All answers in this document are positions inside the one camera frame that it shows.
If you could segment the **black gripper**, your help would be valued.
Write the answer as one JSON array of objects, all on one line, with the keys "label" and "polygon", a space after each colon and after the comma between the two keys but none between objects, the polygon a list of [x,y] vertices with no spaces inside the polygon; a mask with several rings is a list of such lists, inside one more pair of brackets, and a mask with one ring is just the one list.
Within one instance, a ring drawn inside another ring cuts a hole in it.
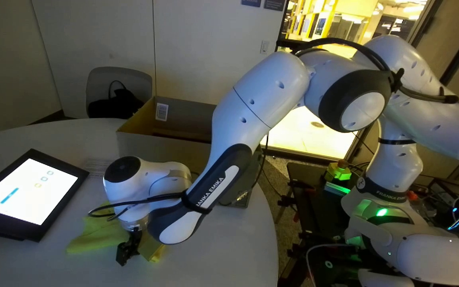
[{"label": "black gripper", "polygon": [[129,231],[129,237],[125,242],[120,242],[117,247],[117,263],[125,266],[129,258],[139,255],[139,245],[142,241],[142,231],[133,229]]}]

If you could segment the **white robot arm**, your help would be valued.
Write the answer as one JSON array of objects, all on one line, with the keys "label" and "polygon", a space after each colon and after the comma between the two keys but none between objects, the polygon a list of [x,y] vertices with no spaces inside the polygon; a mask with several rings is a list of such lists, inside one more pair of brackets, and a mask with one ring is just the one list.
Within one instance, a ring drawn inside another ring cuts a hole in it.
[{"label": "white robot arm", "polygon": [[115,218],[163,244],[187,241],[217,199],[243,186],[260,140],[298,105],[340,132],[381,124],[378,151],[341,199],[346,237],[369,241],[404,285],[459,285],[459,234],[427,223],[408,202],[423,170],[421,145],[459,159],[459,97],[397,37],[376,37],[351,59],[319,41],[268,56],[216,107],[209,159],[196,180],[180,162],[137,156],[107,167],[102,182]]}]

